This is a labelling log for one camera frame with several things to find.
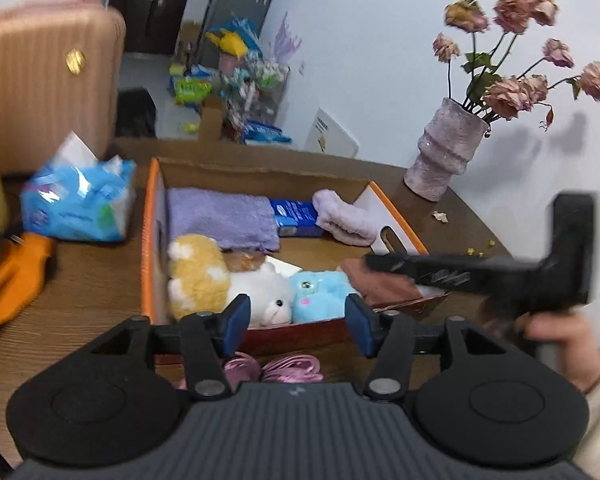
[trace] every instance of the pink cable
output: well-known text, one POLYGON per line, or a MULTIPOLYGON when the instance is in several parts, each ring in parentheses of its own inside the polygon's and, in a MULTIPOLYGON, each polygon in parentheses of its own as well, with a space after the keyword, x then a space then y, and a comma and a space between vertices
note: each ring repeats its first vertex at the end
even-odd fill
POLYGON ((248 354, 236 352, 236 357, 224 364, 224 373, 232 389, 241 381, 264 383, 318 383, 324 379, 320 361, 311 355, 293 355, 274 359, 263 368, 248 354))

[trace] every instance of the blue box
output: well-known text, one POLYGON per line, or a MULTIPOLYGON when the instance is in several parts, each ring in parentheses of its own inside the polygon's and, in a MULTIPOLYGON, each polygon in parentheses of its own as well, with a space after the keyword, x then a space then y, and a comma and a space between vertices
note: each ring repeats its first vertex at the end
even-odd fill
POLYGON ((270 200, 280 237, 317 238, 324 232, 315 224, 318 213, 311 202, 270 200))

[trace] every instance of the white tile floor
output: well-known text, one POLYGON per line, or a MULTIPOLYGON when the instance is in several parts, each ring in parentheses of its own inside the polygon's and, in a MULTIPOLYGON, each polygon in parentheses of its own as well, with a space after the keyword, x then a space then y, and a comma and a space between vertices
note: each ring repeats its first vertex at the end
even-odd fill
POLYGON ((169 84, 168 56, 126 53, 120 66, 120 89, 144 87, 155 103, 157 121, 155 132, 161 139, 195 139, 185 133, 186 123, 198 124, 199 115, 193 108, 176 106, 167 91, 169 84))

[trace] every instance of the textured white vase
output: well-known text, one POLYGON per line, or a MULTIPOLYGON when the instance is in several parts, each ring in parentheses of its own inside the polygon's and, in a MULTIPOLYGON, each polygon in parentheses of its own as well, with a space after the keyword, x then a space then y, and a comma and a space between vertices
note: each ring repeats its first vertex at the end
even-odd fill
POLYGON ((463 174, 489 125, 445 97, 418 140, 420 154, 404 183, 421 197, 437 202, 451 177, 463 174))

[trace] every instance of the pink rose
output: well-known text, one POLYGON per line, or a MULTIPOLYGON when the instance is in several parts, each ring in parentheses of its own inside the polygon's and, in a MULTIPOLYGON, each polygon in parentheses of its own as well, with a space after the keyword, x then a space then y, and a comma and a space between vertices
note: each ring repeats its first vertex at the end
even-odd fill
POLYGON ((515 76, 491 85, 483 99, 494 112, 507 121, 517 117, 519 111, 529 111, 533 107, 528 88, 515 76))
POLYGON ((549 93, 546 76, 533 74, 529 77, 523 77, 520 82, 529 95, 532 104, 541 103, 546 99, 546 95, 549 93))
POLYGON ((554 0, 526 0, 531 11, 531 17, 539 25, 554 25, 558 6, 554 0))
POLYGON ((433 51, 438 61, 448 63, 453 56, 460 56, 460 48, 454 40, 440 32, 433 42, 433 51))
POLYGON ((493 21, 505 32, 523 34, 526 31, 531 17, 531 10, 526 0, 498 0, 493 10, 496 11, 493 21))
POLYGON ((555 66, 565 66, 573 68, 573 57, 569 54, 569 47, 560 40, 553 38, 546 40, 542 53, 547 61, 551 61, 555 66))
POLYGON ((593 97, 596 101, 600 101, 600 62, 594 61, 589 63, 582 70, 578 84, 582 91, 593 97))
POLYGON ((465 32, 484 32, 489 21, 475 0, 460 0, 445 7, 445 24, 465 32))

